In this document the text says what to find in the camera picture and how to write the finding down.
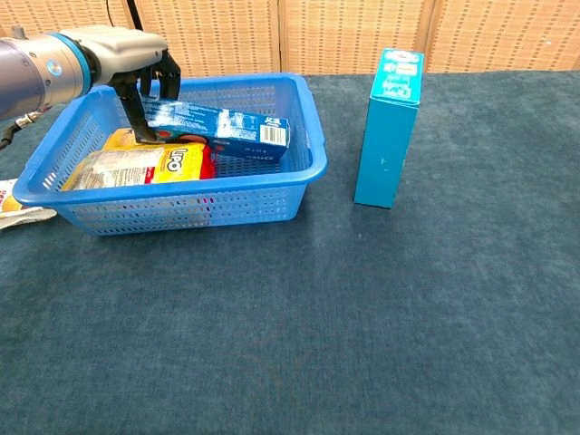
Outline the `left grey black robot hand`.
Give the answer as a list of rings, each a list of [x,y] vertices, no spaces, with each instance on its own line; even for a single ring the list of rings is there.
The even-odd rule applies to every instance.
[[[150,95],[151,82],[159,81],[159,96],[179,97],[180,68],[169,54],[166,41],[157,34],[124,27],[95,26],[81,46],[96,55],[100,74],[96,82],[113,88],[121,100],[136,140],[158,143],[141,102]]]

